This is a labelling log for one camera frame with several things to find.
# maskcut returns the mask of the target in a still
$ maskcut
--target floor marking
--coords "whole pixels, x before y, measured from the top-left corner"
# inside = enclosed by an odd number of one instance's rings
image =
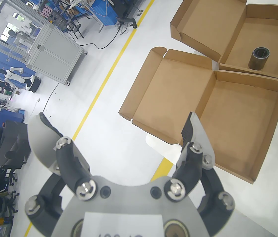
[[[138,22],[137,22],[138,27],[139,27],[139,25],[141,24],[141,22],[143,21],[144,17],[146,17],[146,15],[147,15],[148,11],[150,10],[150,8],[151,8],[152,4],[154,3],[154,1],[155,1],[155,0],[151,0],[151,1],[149,2],[149,4],[148,4],[147,8],[143,11],[143,14],[141,15],[140,19],[139,19]],[[130,41],[132,40],[132,37],[135,35],[136,31],[137,31],[137,29],[133,29],[133,30],[132,30],[131,34],[129,35],[129,37],[128,37],[126,43],[125,43],[125,45],[123,46],[123,48],[121,49],[120,53],[118,54],[116,60],[115,60],[114,63],[113,63],[113,66],[111,67],[111,69],[109,70],[108,74],[106,75],[106,77],[105,77],[105,79],[104,79],[102,85],[100,86],[100,89],[99,89],[98,92],[96,93],[95,98],[93,99],[93,101],[92,101],[91,105],[89,106],[88,110],[86,111],[86,113],[85,113],[85,115],[84,115],[82,121],[80,122],[80,124],[79,124],[79,126],[78,126],[78,128],[77,128],[77,131],[74,133],[74,135],[73,135],[73,137],[72,137],[73,140],[76,140],[76,138],[77,138],[78,134],[80,133],[80,131],[81,131],[81,129],[82,129],[82,127],[83,127],[83,125],[84,125],[84,123],[85,123],[85,121],[86,121],[88,115],[90,114],[90,112],[91,112],[92,108],[94,107],[94,105],[95,105],[97,99],[99,98],[100,94],[102,93],[103,88],[105,87],[105,85],[106,85],[108,79],[111,77],[111,75],[112,75],[114,69],[116,68],[117,63],[120,61],[120,58],[122,57],[123,53],[125,52],[126,48],[128,47],[128,45],[129,45]],[[166,173],[166,170],[167,170],[168,167],[169,167],[168,162],[169,162],[169,161],[168,161],[167,159],[165,159],[165,158],[162,160],[162,162],[160,163],[159,167],[157,168],[156,173],[155,173],[154,176],[152,177],[153,180],[156,179],[156,178],[158,178],[158,177],[160,177],[160,176],[164,176],[164,173]],[[29,231],[30,231],[32,225],[33,225],[32,223],[29,224],[29,226],[27,227],[27,230],[26,230],[26,232],[25,232],[25,234],[24,234],[24,237],[27,237],[27,235],[28,235],[28,233],[29,233]]]
[[[170,161],[168,161],[166,158],[163,158],[150,182],[156,180],[159,177],[167,176],[172,166],[173,164]]]
[[[30,231],[32,225],[33,225],[32,222],[30,222],[30,224],[29,224],[29,226],[27,227],[27,230],[26,230],[26,232],[25,232],[25,234],[24,234],[24,237],[27,237],[27,235],[28,235],[28,233],[29,233],[29,231]]]

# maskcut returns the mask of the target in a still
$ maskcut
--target white label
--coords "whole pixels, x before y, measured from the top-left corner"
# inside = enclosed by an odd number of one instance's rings
[[[86,212],[81,237],[164,237],[162,215]]]

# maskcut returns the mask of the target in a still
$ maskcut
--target pink object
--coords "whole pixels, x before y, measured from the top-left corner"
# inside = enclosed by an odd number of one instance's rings
[[[41,12],[41,15],[48,18],[51,13],[52,13],[52,9],[49,6],[45,5],[44,9]]]

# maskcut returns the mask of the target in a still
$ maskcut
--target black cylindrical object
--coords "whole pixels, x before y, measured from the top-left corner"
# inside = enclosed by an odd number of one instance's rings
[[[261,70],[269,57],[269,49],[265,47],[256,48],[248,62],[248,67],[252,70]]]

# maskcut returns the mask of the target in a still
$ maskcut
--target open cardboard box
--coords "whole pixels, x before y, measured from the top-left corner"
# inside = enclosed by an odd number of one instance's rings
[[[171,21],[171,37],[232,70],[278,78],[278,5],[247,0],[184,0]],[[257,47],[270,56],[262,70],[248,62]]]
[[[175,144],[182,142],[189,112],[196,112],[216,165],[253,183],[278,120],[278,79],[213,71],[207,57],[166,51],[156,47],[149,52],[119,114]]]

